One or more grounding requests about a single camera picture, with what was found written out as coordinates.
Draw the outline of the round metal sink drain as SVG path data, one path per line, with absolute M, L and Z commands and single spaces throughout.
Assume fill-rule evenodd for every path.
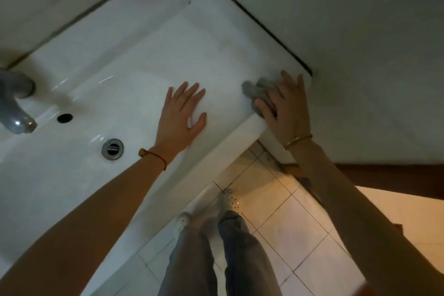
M 115 161 L 122 157 L 124 144 L 121 140 L 113 138 L 106 141 L 101 149 L 101 154 L 106 160 Z

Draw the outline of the person's right hand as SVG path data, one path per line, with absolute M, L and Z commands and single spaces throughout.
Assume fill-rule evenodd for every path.
M 277 115 L 275 119 L 265 121 L 276 140 L 284 147 L 293 138 L 312 133 L 303 75 L 297 75 L 297 80 L 294 80 L 289 73 L 282 70 L 281 77 L 282 81 L 275 84 L 277 89 L 267 89 Z M 310 140 L 298 142 L 288 151 L 293 152 Z

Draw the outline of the person's right forearm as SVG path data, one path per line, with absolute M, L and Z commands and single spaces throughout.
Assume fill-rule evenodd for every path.
M 288 145 L 376 296 L 444 296 L 444 275 L 311 138 Z

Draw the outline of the white ceramic sink basin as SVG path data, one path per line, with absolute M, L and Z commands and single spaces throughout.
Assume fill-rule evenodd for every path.
M 154 144 L 169 87 L 199 83 L 207 126 L 143 199 L 91 278 L 93 293 L 265 131 L 241 84 L 311 76 L 231 0 L 109 0 L 14 67 L 36 83 L 19 101 L 38 126 L 0 124 L 0 278 L 62 217 Z M 101 149 L 119 139 L 124 153 Z

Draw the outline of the grey trousers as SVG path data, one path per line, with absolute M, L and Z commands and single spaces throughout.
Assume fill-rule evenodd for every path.
M 218 222 L 227 267 L 227 296 L 282 296 L 271 262 L 240 214 Z M 218 296 L 214 257 L 207 236 L 187 226 L 177 237 L 158 296 Z

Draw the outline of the grey cleaning cloth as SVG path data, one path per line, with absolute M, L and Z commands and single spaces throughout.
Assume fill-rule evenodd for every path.
M 258 114 L 258 116 L 263 118 L 263 115 L 257 105 L 255 104 L 256 99 L 261 99 L 270 108 L 273 115 L 276 117 L 277 111 L 275 105 L 272 103 L 267 89 L 277 89 L 275 85 L 265 78 L 260 78 L 256 83 L 246 80 L 241 85 L 241 91 L 244 96 L 246 96 L 251 101 L 252 110 Z

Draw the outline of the white perforated shoe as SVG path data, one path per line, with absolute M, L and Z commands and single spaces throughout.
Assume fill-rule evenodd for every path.
M 187 227 L 192 224 L 192 215 L 188 212 L 180 213 L 174 223 L 175 237 L 179 237 L 180 233 Z
M 227 188 L 219 198 L 219 207 L 222 213 L 232 211 L 237 214 L 241 213 L 241 198 L 238 196 L 236 190 Z

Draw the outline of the thin gold bangle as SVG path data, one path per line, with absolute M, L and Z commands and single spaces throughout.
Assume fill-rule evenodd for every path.
M 290 142 L 286 143 L 283 148 L 285 150 L 288 150 L 291 146 L 297 144 L 298 142 L 301 142 L 306 139 L 311 139 L 311 138 L 313 138 L 312 134 L 309 134 L 306 136 L 297 136 L 297 137 L 293 138 Z

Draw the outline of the person's left forearm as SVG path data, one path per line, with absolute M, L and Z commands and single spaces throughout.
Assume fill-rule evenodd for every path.
M 145 151 L 45 232 L 0 279 L 0 296 L 80 296 L 167 166 Z

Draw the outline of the person's left hand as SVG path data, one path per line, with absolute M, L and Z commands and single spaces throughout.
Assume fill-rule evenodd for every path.
M 189 147 L 196 138 L 189 135 L 188 129 L 195 124 L 189 125 L 189 120 L 206 94 L 206 90 L 198 88 L 186 107 L 181 109 L 181 95 L 190 87 L 187 81 L 182 83 L 174 89 L 169 110 L 165 110 L 165 103 L 162 108 L 155 143 L 150 151 L 160 156 L 166 165 L 169 165 L 180 152 Z

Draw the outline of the grey metal faucet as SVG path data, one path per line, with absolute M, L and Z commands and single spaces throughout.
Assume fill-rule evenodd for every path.
M 14 134 L 32 133 L 37 123 L 17 99 L 31 97 L 35 91 L 36 83 L 31 78 L 0 67 L 0 124 Z

